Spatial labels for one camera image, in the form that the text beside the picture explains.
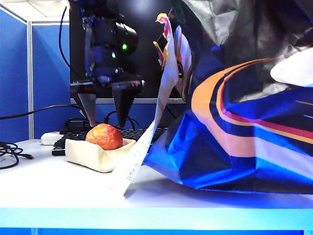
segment plastic bag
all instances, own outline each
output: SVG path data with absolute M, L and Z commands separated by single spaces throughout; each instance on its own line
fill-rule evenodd
M 184 114 L 144 163 L 197 189 L 313 193 L 313 88 L 270 75 L 312 47 L 313 2 L 171 2 L 193 74 Z

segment power cord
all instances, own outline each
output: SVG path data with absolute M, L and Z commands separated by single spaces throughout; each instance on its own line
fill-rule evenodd
M 64 15 L 67 11 L 67 5 L 65 6 L 64 8 L 64 11 L 63 11 L 63 14 L 62 14 L 62 17 L 61 17 L 61 22 L 60 22 L 60 29 L 59 29 L 59 50 L 60 50 L 60 53 L 61 53 L 61 56 L 63 58 L 63 60 L 65 61 L 66 65 L 69 67 L 69 69 L 79 78 L 82 79 L 82 77 L 71 67 L 71 65 L 69 64 L 69 62 L 67 61 L 66 57 L 64 56 L 64 53 L 63 53 L 63 49 L 62 49 L 62 44 L 61 44 L 61 38 L 62 38 L 62 24 L 63 24 L 63 19 L 64 19 Z
M 109 112 L 109 113 L 106 115 L 106 117 L 104 118 L 103 123 L 108 124 L 108 123 L 109 123 L 110 116 L 111 116 L 112 114 L 115 114 L 115 113 L 116 113 L 116 111 L 111 111 L 111 112 Z M 130 116 L 127 116 L 126 121 L 129 121 L 129 122 L 131 123 L 132 128 L 133 128 L 134 131 L 136 130 L 134 122 L 137 124 L 137 126 L 139 126 L 139 123 L 138 123 L 135 119 L 131 118 Z M 118 124 L 115 125 L 115 127 L 116 127 L 117 129 L 119 129 L 119 130 L 124 130 L 123 128 L 118 127 Z
M 41 110 L 51 109 L 51 108 L 56 108 L 56 107 L 72 107 L 72 108 L 80 109 L 78 106 L 73 105 L 73 104 L 56 104 L 56 105 L 50 105 L 50 106 L 47 106 L 47 107 L 44 107 L 44 108 L 41 108 L 41 109 L 37 109 L 37 110 L 31 111 L 31 112 L 27 112 L 27 113 L 0 117 L 0 120 L 16 118 L 16 117 L 19 118 L 19 117 L 23 117 L 23 116 L 26 116 L 26 115 L 30 115 L 30 114 L 39 112 Z
M 26 115 L 30 115 L 36 112 L 39 112 L 41 110 L 45 110 L 45 109 L 50 109 L 50 108 L 55 108 L 55 107 L 72 107 L 72 108 L 78 108 L 80 109 L 78 106 L 72 105 L 72 104 L 58 104 L 58 105 L 51 105 L 48 107 L 44 107 L 41 109 L 37 109 L 31 112 L 27 112 L 27 113 L 22 113 L 22 114 L 16 114 L 16 115 L 10 115 L 10 116 L 4 116 L 4 117 L 0 117 L 0 120 L 4 120 L 4 119 L 11 119 L 11 118 L 19 118 L 22 116 L 26 116 Z M 9 143 L 9 142 L 3 142 L 0 141 L 0 157 L 4 156 L 4 155 L 13 155 L 16 162 L 10 165 L 6 165 L 6 166 L 0 166 L 0 169 L 7 169 L 7 168 L 11 168 L 16 166 L 17 164 L 19 164 L 19 157 L 25 157 L 27 159 L 34 159 L 34 157 L 30 154 L 24 154 L 22 153 L 23 149 L 19 148 L 17 146 L 17 144 L 15 143 Z
M 34 157 L 30 154 L 22 154 L 23 149 L 19 148 L 15 143 L 2 142 L 0 141 L 0 157 L 10 154 L 13 155 L 16 159 L 16 162 L 11 165 L 0 166 L 0 169 L 8 169 L 16 166 L 19 163 L 19 156 L 25 157 L 27 159 L 34 159 Z

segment keyboard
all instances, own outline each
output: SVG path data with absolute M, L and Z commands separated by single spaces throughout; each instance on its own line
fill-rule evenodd
M 134 130 L 119 130 L 119 132 L 122 134 L 123 138 L 125 139 L 131 139 L 138 141 L 138 139 L 143 135 L 143 133 L 147 129 L 138 129 L 137 131 Z M 151 144 L 154 144 L 157 139 L 167 130 L 167 127 L 158 127 L 156 129 L 156 132 L 152 138 Z M 53 149 L 52 149 L 52 155 L 53 156 L 65 156 L 65 140 L 75 140 L 75 141 L 84 141 L 86 139 L 87 132 L 80 132 L 80 133 L 66 133 L 62 138 L 60 138 L 58 141 L 54 143 Z

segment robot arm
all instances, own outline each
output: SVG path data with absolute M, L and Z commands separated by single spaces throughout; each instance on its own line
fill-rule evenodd
M 133 53 L 138 45 L 137 33 L 126 26 L 118 11 L 117 0 L 73 0 L 85 29 L 86 77 L 97 91 L 111 89 L 118 122 L 124 127 L 134 96 L 142 92 L 139 75 L 123 71 L 118 57 Z M 95 125 L 95 94 L 80 93 L 84 84 L 71 84 L 71 93 L 88 118 Z

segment fake fruit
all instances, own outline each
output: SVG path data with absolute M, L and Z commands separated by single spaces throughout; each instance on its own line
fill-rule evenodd
M 104 150 L 113 150 L 123 146 L 122 134 L 115 127 L 104 123 L 93 127 L 87 133 L 86 141 L 97 144 Z

